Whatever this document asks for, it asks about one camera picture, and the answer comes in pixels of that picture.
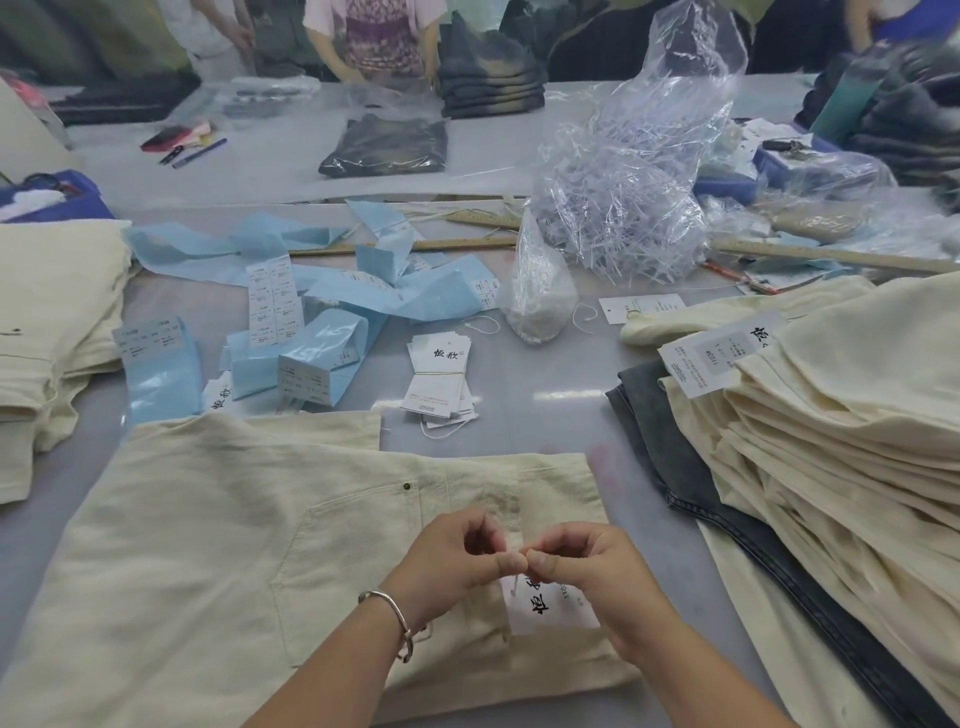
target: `blue container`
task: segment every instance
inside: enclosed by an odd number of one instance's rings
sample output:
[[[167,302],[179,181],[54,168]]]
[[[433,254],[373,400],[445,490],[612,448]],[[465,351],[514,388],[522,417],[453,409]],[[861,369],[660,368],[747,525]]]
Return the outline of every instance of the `blue container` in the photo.
[[[68,197],[59,205],[28,212],[26,215],[7,220],[8,223],[56,223],[62,220],[115,220],[116,217],[100,197],[100,190],[86,175],[74,169],[66,169],[54,175],[61,182],[72,184],[81,193]],[[20,190],[14,186],[0,189],[0,206],[13,202],[13,194]]]

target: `wooden ruler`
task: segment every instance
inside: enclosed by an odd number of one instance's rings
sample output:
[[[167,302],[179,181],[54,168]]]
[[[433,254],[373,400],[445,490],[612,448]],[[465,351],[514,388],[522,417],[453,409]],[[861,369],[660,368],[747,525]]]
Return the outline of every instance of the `wooden ruler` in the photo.
[[[428,253],[433,251],[489,251],[515,247],[515,235],[510,237],[466,237],[455,240],[418,240],[414,243],[414,253]],[[353,255],[353,249],[353,243],[334,243],[327,248],[318,248],[310,251],[291,251],[290,257]]]
[[[790,257],[799,260],[836,260],[850,265],[868,268],[892,268],[899,271],[920,273],[953,273],[960,271],[960,264],[947,259],[903,257],[879,253],[858,253],[831,248],[805,248],[801,245],[777,245],[754,240],[712,240],[710,249],[717,253],[733,253],[753,257]]]
[[[503,228],[512,231],[520,229],[520,219],[518,217],[497,215],[493,212],[485,212],[482,209],[458,209],[456,212],[444,215],[444,219],[451,223],[479,225],[482,228]]]

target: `plastic bag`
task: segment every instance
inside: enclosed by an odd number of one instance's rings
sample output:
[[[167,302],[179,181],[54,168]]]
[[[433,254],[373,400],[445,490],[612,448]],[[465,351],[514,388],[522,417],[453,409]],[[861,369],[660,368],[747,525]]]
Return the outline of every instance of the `plastic bag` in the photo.
[[[746,67],[733,15],[714,0],[679,0],[654,15],[643,69],[600,104],[591,128],[689,191]]]
[[[497,296],[507,323],[528,344],[543,344],[564,329],[579,302],[564,257],[547,246],[533,213],[524,210],[514,271]]]
[[[372,84],[348,87],[347,97],[347,127],[320,174],[340,179],[446,168],[446,122],[436,97]]]
[[[643,154],[569,126],[544,154],[530,204],[555,248],[616,282],[674,282],[703,260],[703,211]]]

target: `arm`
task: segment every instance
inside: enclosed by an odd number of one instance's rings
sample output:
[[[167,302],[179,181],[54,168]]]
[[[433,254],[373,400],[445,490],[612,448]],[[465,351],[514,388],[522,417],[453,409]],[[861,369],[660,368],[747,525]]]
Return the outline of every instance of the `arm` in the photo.
[[[210,21],[210,24],[216,28],[222,36],[229,39],[233,45],[241,51],[250,51],[253,48],[253,33],[244,28],[232,17],[227,17],[217,10],[213,0],[190,0],[198,12]]]
[[[345,84],[362,84],[365,79],[363,74],[360,73],[356,68],[350,68],[343,59],[337,55],[337,49],[333,46],[333,38],[330,36],[325,36],[323,33],[313,30],[312,28],[306,29],[307,37],[310,38],[310,42],[313,43],[313,47],[317,49],[317,55],[320,56],[320,60],[326,64],[326,67],[333,71],[333,75],[340,79]]]
[[[617,653],[640,668],[676,728],[796,728],[684,623],[621,529],[565,523],[521,553],[531,577],[584,592]]]
[[[379,591],[394,599],[408,626],[418,632],[473,587],[526,568],[526,559],[507,552],[493,517],[470,509],[439,516],[427,525]],[[243,728],[367,728],[401,637],[390,605],[370,596]]]
[[[867,50],[874,44],[871,30],[872,0],[846,0],[847,33],[850,43],[857,53]]]

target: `dark jeans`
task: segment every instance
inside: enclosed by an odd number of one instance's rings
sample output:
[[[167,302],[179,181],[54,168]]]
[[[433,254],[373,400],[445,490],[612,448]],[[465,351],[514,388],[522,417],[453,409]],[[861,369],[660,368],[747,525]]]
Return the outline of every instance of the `dark jeans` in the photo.
[[[724,505],[710,470],[677,428],[659,380],[662,363],[620,373],[607,393],[636,458],[672,508],[711,523],[780,585],[854,679],[898,726],[949,728],[954,723],[917,680],[801,567],[766,523]]]

